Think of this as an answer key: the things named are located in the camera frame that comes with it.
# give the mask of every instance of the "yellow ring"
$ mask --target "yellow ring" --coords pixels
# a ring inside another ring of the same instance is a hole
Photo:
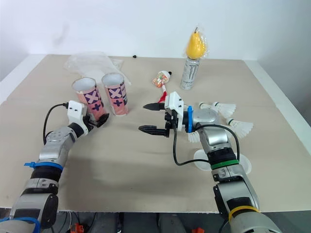
[[[237,211],[239,211],[239,210],[243,210],[243,209],[254,210],[254,211],[260,213],[260,211],[259,211],[256,207],[253,207],[253,206],[249,206],[249,205],[238,206],[238,207],[236,207],[236,208],[234,208],[233,210],[230,211],[230,213],[229,213],[229,221],[231,220],[232,215],[233,215],[235,212],[237,212]]]

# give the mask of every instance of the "black cable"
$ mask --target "black cable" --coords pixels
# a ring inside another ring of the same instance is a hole
[[[204,159],[192,159],[192,160],[185,161],[183,163],[179,163],[177,161],[177,157],[176,157],[177,129],[176,129],[176,125],[175,124],[173,124],[172,127],[173,127],[173,130],[174,130],[173,157],[174,157],[175,163],[178,166],[186,165],[186,164],[193,163],[193,162],[206,162],[206,163],[208,163],[208,160],[204,160]]]
[[[76,218],[77,218],[77,220],[78,220],[78,223],[79,223],[79,225],[80,225],[80,218],[79,218],[79,216],[78,216],[75,212],[73,212],[73,214],[76,216]]]
[[[70,223],[69,223],[69,226],[68,226],[68,231],[70,230],[70,227],[72,225],[72,212],[69,212],[70,214]]]
[[[64,228],[65,223],[66,223],[66,220],[67,220],[67,216],[68,216],[68,213],[66,212],[65,221],[64,221],[64,223],[63,223],[62,227],[59,229],[58,233],[60,233],[60,232],[62,231],[62,229]]]
[[[91,222],[91,225],[89,226],[89,229],[88,229],[88,232],[91,230],[92,226],[93,226],[93,223],[94,223],[94,220],[95,220],[95,217],[97,215],[97,212],[94,214],[94,217],[93,217],[93,220]]]
[[[208,160],[204,160],[204,159],[192,159],[192,160],[185,161],[183,163],[179,163],[177,161],[177,157],[176,157],[177,129],[176,129],[175,124],[172,124],[172,127],[174,130],[173,157],[174,157],[174,161],[175,161],[176,165],[182,166],[182,165],[186,165],[186,164],[193,163],[193,162],[206,162],[206,163],[209,162]],[[240,161],[239,140],[238,140],[238,137],[236,136],[236,134],[231,129],[229,129],[228,127],[223,126],[223,125],[201,125],[201,126],[195,128],[194,131],[199,130],[199,129],[204,128],[204,127],[217,127],[217,128],[222,128],[222,129],[228,130],[233,135],[235,142],[237,144],[237,160]]]
[[[204,128],[204,127],[216,127],[216,128],[222,128],[222,129],[228,130],[232,134],[232,136],[234,137],[235,143],[237,144],[237,160],[240,161],[239,140],[238,140],[238,137],[236,136],[236,134],[231,129],[229,129],[228,127],[223,126],[223,125],[200,125],[199,127],[195,128],[194,131],[197,131],[197,130]]]
[[[52,108],[49,109],[47,116],[45,117],[44,125],[43,125],[43,144],[44,145],[47,143],[47,139],[46,139],[47,136],[45,135],[45,130],[47,127],[49,115],[50,115],[51,111],[58,106],[64,106],[64,107],[68,108],[68,103],[60,103],[60,104],[54,105]]]
[[[229,221],[227,219],[224,220],[224,222],[222,223],[221,227],[218,230],[218,233],[222,233],[223,228],[225,227],[225,225],[228,223]]]

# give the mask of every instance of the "table edge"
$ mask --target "table edge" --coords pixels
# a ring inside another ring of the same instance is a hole
[[[45,57],[46,54],[28,55],[0,82],[0,105]]]
[[[311,127],[257,61],[244,60],[311,155]]]

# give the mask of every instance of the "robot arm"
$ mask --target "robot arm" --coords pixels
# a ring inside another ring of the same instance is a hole
[[[0,233],[38,233],[56,220],[58,181],[74,142],[93,129],[84,104],[70,101],[69,125],[48,134],[37,162],[26,163],[34,170],[10,216],[0,222]]]
[[[217,182],[213,188],[215,201],[222,217],[228,219],[231,232],[281,233],[271,219],[259,212],[258,197],[231,148],[225,129],[219,126],[218,113],[212,109],[193,111],[189,106],[180,114],[181,106],[183,111],[183,101],[176,92],[170,93],[164,104],[145,105],[144,108],[150,110],[165,109],[167,122],[165,129],[157,129],[156,126],[140,126],[139,129],[152,135],[169,137],[170,129],[181,131],[182,122],[187,133],[197,130],[212,168],[213,179]]]

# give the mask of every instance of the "white wall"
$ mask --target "white wall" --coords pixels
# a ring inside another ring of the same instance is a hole
[[[2,0],[1,64],[14,57],[10,67],[17,65],[26,53],[86,50],[181,57],[201,23],[210,58],[259,60],[304,112],[311,108],[310,11],[310,0]]]

